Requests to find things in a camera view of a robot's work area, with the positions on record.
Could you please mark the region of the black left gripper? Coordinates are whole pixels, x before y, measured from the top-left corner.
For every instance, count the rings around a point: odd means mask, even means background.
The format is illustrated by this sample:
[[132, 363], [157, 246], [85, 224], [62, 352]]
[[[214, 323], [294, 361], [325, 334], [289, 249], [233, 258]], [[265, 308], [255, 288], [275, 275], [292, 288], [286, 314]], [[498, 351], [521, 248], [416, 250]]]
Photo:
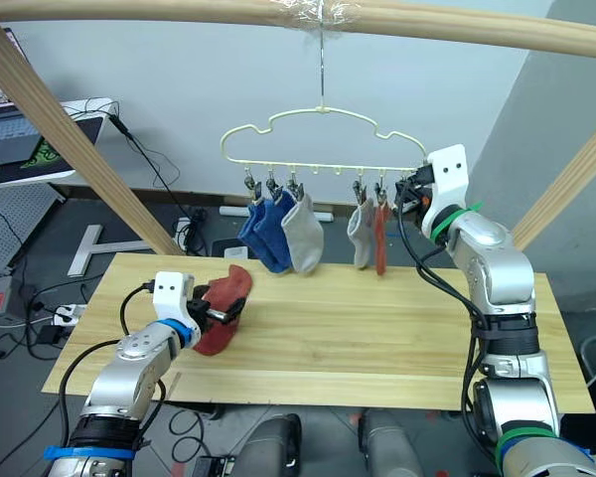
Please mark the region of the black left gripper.
[[215, 325], [225, 325], [239, 317], [243, 307], [244, 298], [234, 300], [226, 312], [221, 312], [212, 307], [211, 302], [204, 299], [210, 290], [209, 285], [197, 285], [194, 287], [192, 297], [187, 299], [187, 311], [199, 328], [197, 342]]

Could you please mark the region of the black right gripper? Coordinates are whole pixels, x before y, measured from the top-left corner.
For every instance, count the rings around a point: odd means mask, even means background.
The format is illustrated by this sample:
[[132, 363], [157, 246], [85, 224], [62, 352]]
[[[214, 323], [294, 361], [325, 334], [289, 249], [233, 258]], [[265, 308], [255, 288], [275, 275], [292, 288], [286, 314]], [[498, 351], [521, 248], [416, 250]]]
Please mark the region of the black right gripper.
[[434, 173], [431, 166], [418, 168], [408, 178], [401, 177], [395, 182], [395, 202], [398, 206], [406, 204], [407, 210], [422, 220], [432, 200]]

